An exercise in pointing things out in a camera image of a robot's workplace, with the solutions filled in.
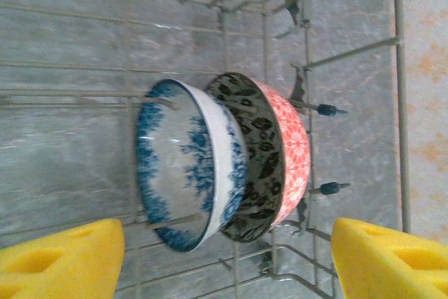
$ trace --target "stacked bowls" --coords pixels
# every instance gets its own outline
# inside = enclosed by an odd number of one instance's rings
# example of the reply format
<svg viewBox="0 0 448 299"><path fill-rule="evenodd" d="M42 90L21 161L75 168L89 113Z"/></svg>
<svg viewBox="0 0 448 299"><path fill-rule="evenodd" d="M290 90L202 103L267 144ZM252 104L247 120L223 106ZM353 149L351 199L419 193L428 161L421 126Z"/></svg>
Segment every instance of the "stacked bowls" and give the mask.
<svg viewBox="0 0 448 299"><path fill-rule="evenodd" d="M278 92L238 74L205 92L157 83L137 121L137 180L151 223L200 219L155 229L177 251L221 230L252 242L282 222L305 191L310 168L305 127Z"/></svg>

